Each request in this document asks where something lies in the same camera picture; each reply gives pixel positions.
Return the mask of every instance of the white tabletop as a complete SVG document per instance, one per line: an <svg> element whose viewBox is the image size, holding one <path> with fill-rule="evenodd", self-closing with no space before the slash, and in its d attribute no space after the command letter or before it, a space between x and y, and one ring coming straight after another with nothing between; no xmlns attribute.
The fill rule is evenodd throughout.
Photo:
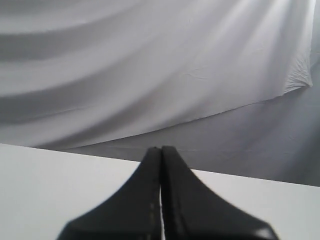
<svg viewBox="0 0 320 240"><path fill-rule="evenodd" d="M66 222L105 201L138 162L0 144L0 239L55 240ZM281 240L320 238L320 188L194 170Z"/></svg>

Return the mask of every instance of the white cloth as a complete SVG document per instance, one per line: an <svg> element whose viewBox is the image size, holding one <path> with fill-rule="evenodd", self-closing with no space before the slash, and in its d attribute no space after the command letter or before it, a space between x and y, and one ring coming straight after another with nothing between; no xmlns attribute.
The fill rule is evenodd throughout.
<svg viewBox="0 0 320 240"><path fill-rule="evenodd" d="M0 142L71 148L312 85L316 0L4 0Z"/></svg>

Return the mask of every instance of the black plastic part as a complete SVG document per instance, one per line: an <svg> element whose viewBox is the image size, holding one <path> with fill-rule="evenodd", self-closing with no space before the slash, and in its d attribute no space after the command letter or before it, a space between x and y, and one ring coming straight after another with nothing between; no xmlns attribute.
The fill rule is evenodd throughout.
<svg viewBox="0 0 320 240"><path fill-rule="evenodd" d="M162 148L161 200L166 240L277 240L272 228L205 186L174 147Z"/></svg>
<svg viewBox="0 0 320 240"><path fill-rule="evenodd" d="M58 240L161 240L161 150L148 149L129 180L107 201L69 222Z"/></svg>

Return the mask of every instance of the white fabric backdrop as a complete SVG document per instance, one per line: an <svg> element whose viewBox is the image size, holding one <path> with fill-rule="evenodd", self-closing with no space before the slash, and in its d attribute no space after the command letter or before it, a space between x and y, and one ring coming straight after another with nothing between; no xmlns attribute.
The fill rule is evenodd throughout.
<svg viewBox="0 0 320 240"><path fill-rule="evenodd" d="M79 147L312 85L316 0L4 0L0 142Z"/></svg>

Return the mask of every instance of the wrinkled fabric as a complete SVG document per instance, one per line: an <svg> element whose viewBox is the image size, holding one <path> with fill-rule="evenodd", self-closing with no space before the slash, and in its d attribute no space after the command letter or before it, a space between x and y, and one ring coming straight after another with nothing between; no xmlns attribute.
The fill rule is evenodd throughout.
<svg viewBox="0 0 320 240"><path fill-rule="evenodd" d="M311 86L315 0L5 0L0 142L74 148Z"/></svg>

